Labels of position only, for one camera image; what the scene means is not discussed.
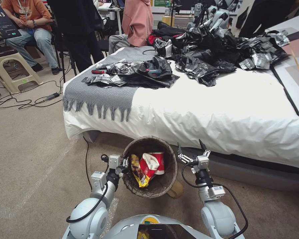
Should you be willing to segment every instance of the red and white cup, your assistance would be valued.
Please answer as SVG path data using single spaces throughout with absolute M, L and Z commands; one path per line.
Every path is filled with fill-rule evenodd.
M 155 172 L 155 174 L 157 175 L 161 175 L 161 174 L 164 174 L 165 173 L 165 167 L 164 167 L 164 152 L 155 152 L 155 153 L 149 153 L 150 155 L 154 156 L 158 163 L 159 163 L 159 166 Z
M 151 154 L 144 153 L 140 160 L 140 168 L 151 179 L 159 167 L 158 160 Z

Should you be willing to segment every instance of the red screwdriver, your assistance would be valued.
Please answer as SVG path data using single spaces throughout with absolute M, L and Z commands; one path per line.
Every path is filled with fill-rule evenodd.
M 102 71 L 99 71 L 99 70 L 92 70 L 92 74 L 104 74 L 105 72 L 102 70 Z

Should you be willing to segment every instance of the beige stool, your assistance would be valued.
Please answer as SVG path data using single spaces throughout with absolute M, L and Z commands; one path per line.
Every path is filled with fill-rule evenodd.
M 11 79 L 8 72 L 3 67 L 3 62 L 8 60 L 18 61 L 28 72 L 29 76 L 17 80 Z M 15 49 L 9 46 L 0 47 L 0 82 L 3 86 L 7 88 L 10 93 L 18 93 L 20 92 L 18 86 L 30 81 L 35 81 L 38 85 L 43 84 L 43 81 L 40 79 L 38 74 Z

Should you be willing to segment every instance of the wastebasket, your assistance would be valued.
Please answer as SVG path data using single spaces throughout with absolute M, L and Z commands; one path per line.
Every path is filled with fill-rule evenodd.
M 131 154 L 142 156 L 143 153 L 164 152 L 165 173 L 155 175 L 145 188 L 140 188 L 131 168 Z M 123 157 L 129 157 L 129 172 L 124 174 L 123 181 L 133 194 L 143 198 L 157 198 L 167 193 L 173 186 L 178 172 L 174 151 L 164 140 L 154 136 L 144 136 L 133 140 L 124 150 Z

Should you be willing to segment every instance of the blanket fringe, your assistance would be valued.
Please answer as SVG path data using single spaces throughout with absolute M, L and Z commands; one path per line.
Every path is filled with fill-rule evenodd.
M 64 109 L 64 111 L 70 111 L 73 107 L 74 102 L 76 102 L 75 112 L 80 111 L 82 106 L 83 106 L 84 101 L 79 101 L 77 99 L 69 99 L 69 98 L 63 97 L 63 109 Z M 93 115 L 94 106 L 95 106 L 95 103 L 86 102 L 86 107 L 87 107 L 87 110 L 89 112 L 89 115 Z M 105 105 L 105 104 L 96 104 L 96 109 L 97 109 L 97 114 L 98 114 L 99 119 L 102 117 L 102 113 L 103 113 L 103 119 L 106 118 L 106 112 L 109 108 L 110 108 L 110 111 L 111 111 L 111 120 L 115 120 L 115 111 L 117 110 L 117 107 L 109 106 L 109 105 Z M 120 107 L 119 110 L 121 112 L 121 122 L 123 122 L 123 120 L 124 120 L 125 110 L 126 110 L 126 121 L 129 121 L 129 114 L 131 112 L 131 108 L 128 107 L 126 109 L 124 107 Z

